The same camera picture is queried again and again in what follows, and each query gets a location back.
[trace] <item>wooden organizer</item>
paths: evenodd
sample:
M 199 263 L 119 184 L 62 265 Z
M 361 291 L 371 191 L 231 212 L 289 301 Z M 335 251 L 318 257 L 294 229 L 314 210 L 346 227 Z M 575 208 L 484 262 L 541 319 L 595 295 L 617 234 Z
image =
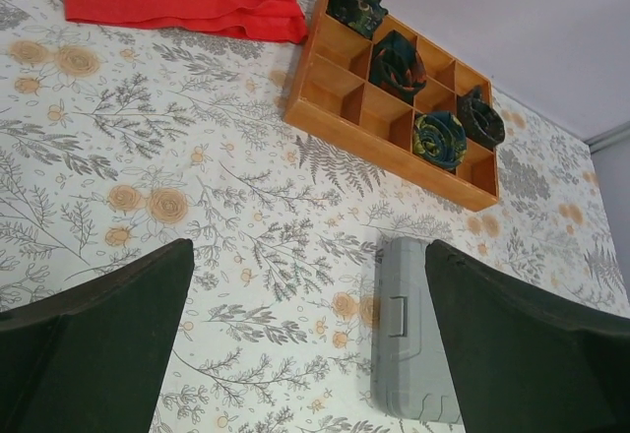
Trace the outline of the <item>wooden organizer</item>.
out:
M 370 41 L 326 14 L 318 0 L 284 121 L 362 157 L 467 209 L 499 200 L 495 152 L 468 140 L 464 162 L 441 169 L 411 152 L 416 112 L 457 112 L 457 95 L 481 85 L 492 102 L 490 82 L 421 34 L 387 16 Z M 397 30 L 415 44 L 427 73 L 413 106 L 368 82 L 372 47 Z

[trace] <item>wooden compartment tray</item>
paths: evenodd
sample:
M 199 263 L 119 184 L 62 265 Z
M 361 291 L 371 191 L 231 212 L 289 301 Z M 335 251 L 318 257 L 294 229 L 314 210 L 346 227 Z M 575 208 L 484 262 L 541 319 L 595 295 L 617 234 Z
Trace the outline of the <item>wooden compartment tray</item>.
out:
M 370 41 L 326 14 L 318 0 L 311 34 L 295 73 L 284 121 L 473 211 L 499 200 L 496 154 L 468 140 L 464 162 L 453 172 L 411 152 L 417 112 L 457 112 L 457 95 L 492 86 L 478 72 L 387 16 Z M 389 31 L 402 33 L 420 53 L 427 85 L 413 106 L 368 82 L 372 47 Z

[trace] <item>dark green rolled fabric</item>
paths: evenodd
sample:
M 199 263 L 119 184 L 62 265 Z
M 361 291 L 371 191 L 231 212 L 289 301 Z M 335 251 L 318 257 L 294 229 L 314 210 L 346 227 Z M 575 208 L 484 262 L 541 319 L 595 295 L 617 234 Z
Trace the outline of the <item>dark green rolled fabric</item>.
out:
M 457 97 L 457 116 L 462 120 L 466 136 L 484 148 L 493 150 L 505 140 L 503 120 L 483 101 L 480 86 Z
M 413 123 L 413 153 L 438 167 L 452 170 L 466 154 L 466 133 L 449 111 L 417 113 Z
M 426 87 L 426 70 L 420 55 L 402 34 L 391 30 L 372 51 L 370 82 L 413 105 Z
M 372 39 L 388 12 L 381 7 L 381 0 L 329 0 L 326 13 L 362 36 Z

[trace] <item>empty compartment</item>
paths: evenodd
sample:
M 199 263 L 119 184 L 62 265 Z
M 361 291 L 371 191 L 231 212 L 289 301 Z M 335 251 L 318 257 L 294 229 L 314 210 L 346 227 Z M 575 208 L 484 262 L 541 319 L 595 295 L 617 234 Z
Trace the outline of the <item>empty compartment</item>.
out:
M 368 39 L 328 15 L 322 16 L 316 34 L 317 54 L 361 79 L 367 78 L 372 54 L 372 43 Z
M 491 103 L 490 82 L 466 64 L 457 61 L 455 65 L 455 92 L 465 95 L 474 87 L 481 86 L 481 96 L 486 103 Z
M 358 124 L 364 85 L 357 76 L 315 54 L 302 86 L 302 95 L 334 115 Z
M 411 151 L 412 108 L 372 84 L 365 84 L 359 126 L 405 151 Z
M 387 33 L 390 32 L 391 30 L 396 30 L 397 32 L 402 34 L 411 44 L 413 44 L 413 47 L 415 47 L 415 43 L 417 41 L 417 34 L 415 33 L 415 31 L 410 30 L 401 22 L 399 22 L 398 20 L 395 20 L 389 15 L 385 17 L 385 20 L 383 20 L 383 23 L 381 24 L 381 26 L 378 27 L 378 29 L 374 32 L 374 37 L 372 38 L 372 42 L 376 44 L 385 36 L 387 36 Z
M 486 156 L 478 161 L 474 161 L 470 157 L 469 151 L 467 151 L 464 162 L 458 165 L 456 169 L 456 175 L 488 194 L 498 197 L 495 155 Z
M 418 37 L 416 49 L 422 58 L 426 74 L 453 90 L 455 58 L 423 36 Z
M 447 89 L 435 79 L 428 77 L 426 79 L 426 87 L 415 96 L 413 106 L 421 113 L 439 110 L 455 112 L 453 108 L 455 99 L 453 91 Z

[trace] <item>table surface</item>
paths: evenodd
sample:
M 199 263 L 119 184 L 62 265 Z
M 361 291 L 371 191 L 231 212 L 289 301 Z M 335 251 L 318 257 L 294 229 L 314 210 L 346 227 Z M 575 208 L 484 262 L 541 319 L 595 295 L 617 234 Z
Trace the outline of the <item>table surface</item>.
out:
M 588 147 L 501 93 L 501 202 L 473 214 L 285 126 L 299 47 L 0 12 L 1 309 L 195 242 L 153 432 L 463 431 L 372 405 L 395 235 L 630 315 Z

